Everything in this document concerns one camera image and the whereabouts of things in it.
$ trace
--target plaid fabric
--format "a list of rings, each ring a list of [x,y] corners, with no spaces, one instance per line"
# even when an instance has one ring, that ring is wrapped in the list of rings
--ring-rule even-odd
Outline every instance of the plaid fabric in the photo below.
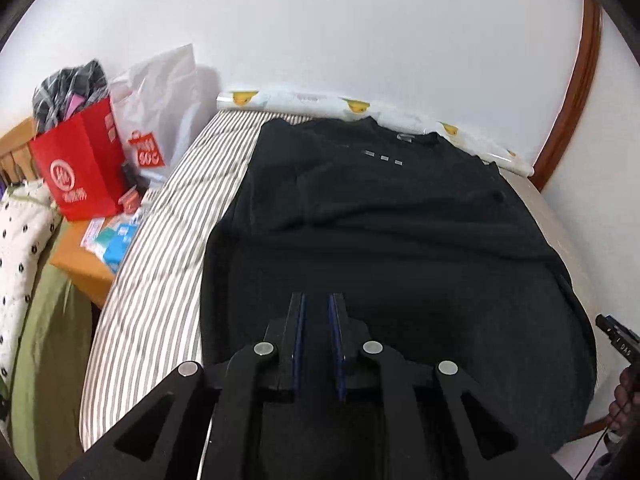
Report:
[[[33,117],[36,131],[43,134],[59,123],[66,114],[71,97],[76,94],[85,99],[76,112],[109,95],[107,78],[97,60],[84,66],[63,68],[47,77],[33,94]]]

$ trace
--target gray and white striped fabric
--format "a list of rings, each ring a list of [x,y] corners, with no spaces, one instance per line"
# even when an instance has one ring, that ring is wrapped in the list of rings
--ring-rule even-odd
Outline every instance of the gray and white striped fabric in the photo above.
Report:
[[[238,189],[269,112],[223,111],[204,128],[127,252],[95,334],[80,408],[88,449],[187,360],[202,362],[200,281],[210,231]]]

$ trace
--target black cable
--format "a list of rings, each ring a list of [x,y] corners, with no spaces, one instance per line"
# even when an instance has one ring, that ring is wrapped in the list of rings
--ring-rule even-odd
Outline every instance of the black cable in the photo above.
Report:
[[[584,461],[584,464],[582,464],[582,467],[580,468],[580,471],[578,471],[578,474],[576,476],[574,476],[574,480],[577,480],[578,476],[580,476],[580,473],[582,472],[582,470],[587,467],[587,464],[589,463],[589,460],[591,460],[591,457],[593,456],[593,454],[596,452],[596,449],[598,448],[598,445],[600,444],[600,441],[604,438],[604,436],[607,434],[607,431],[609,431],[609,427],[611,425],[611,423],[616,420],[616,418],[618,418],[618,415],[622,412],[622,410],[625,409],[625,407],[628,405],[628,403],[631,401],[631,397],[633,397],[633,394],[630,394],[627,392],[627,398],[626,398],[626,402],[622,405],[622,407],[620,407],[618,409],[618,412],[616,413],[616,415],[614,415],[611,418],[611,422],[609,422],[604,431],[602,432],[602,434],[600,435],[598,441],[596,442],[596,445],[593,446],[593,449],[591,450],[591,452],[589,453],[589,456],[587,457],[587,460]]]

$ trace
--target red logo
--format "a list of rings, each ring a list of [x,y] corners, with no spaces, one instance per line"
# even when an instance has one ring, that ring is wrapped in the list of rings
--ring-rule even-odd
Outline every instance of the red logo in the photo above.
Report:
[[[162,160],[154,134],[142,135],[136,130],[131,134],[128,142],[136,149],[136,159],[140,168],[159,168],[164,166],[164,160]]]

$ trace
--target green blanket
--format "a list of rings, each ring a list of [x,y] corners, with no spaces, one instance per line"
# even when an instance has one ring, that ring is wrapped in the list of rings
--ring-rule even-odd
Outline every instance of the green blanket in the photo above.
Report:
[[[59,231],[64,231],[63,222]],[[60,232],[48,244],[52,251]],[[38,265],[31,307],[15,365],[10,437],[35,479],[57,479],[82,454],[78,419],[91,348],[91,302],[49,265]]]

